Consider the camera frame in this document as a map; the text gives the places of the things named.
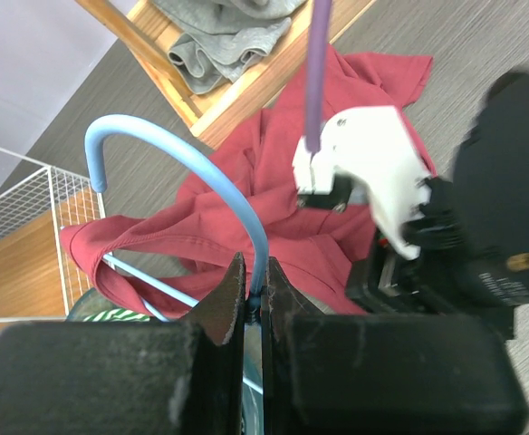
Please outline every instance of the gray cloth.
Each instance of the gray cloth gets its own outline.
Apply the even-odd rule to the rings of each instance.
[[[183,34],[168,58],[193,93],[234,82],[273,50],[305,0],[153,0]]]

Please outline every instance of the gray floor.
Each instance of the gray floor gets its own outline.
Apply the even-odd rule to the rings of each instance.
[[[438,168],[447,171],[488,85],[519,64],[529,65],[529,0],[378,0],[336,44],[344,53],[377,51],[431,54],[431,80],[407,109]],[[116,43],[39,139],[30,156],[82,174],[82,135],[106,113],[128,113],[191,138],[127,50]],[[106,146],[110,189],[107,210],[144,217],[173,200],[186,171],[136,140],[114,138]],[[25,173],[20,167],[13,175]],[[171,260],[128,259],[151,273],[181,272]],[[518,315],[518,340],[510,348],[529,398],[529,306]]]

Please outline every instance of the white panel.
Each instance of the white panel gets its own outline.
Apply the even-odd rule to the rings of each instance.
[[[114,41],[73,0],[1,0],[0,146],[25,154]],[[15,164],[0,159],[0,185]]]

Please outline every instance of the red cloth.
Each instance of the red cloth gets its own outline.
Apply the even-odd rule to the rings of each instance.
[[[427,56],[341,55],[332,47],[327,57],[326,120],[354,106],[411,104],[421,94],[432,64]],[[263,222],[270,255],[279,260],[291,283],[338,313],[362,313],[343,289],[351,261],[367,255],[374,234],[368,208],[354,206],[336,214],[295,206],[292,161],[303,134],[304,87],[301,69],[272,109],[242,122],[210,159],[248,198]],[[418,134],[405,117],[404,121],[417,150],[433,169]],[[140,280],[116,273],[101,261],[102,256],[115,249],[177,256],[192,275],[162,280],[196,299],[216,286],[235,252],[244,253],[249,278],[254,261],[240,222],[195,175],[184,181],[173,206],[152,217],[112,216],[67,227],[61,240],[75,263],[112,302],[147,313],[143,296],[170,317],[188,309]]]

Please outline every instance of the screw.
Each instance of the screw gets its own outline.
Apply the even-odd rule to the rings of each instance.
[[[335,207],[333,207],[333,211],[337,213],[342,213],[343,211],[345,211],[346,208],[347,208],[347,204],[345,204],[344,202],[340,202]]]

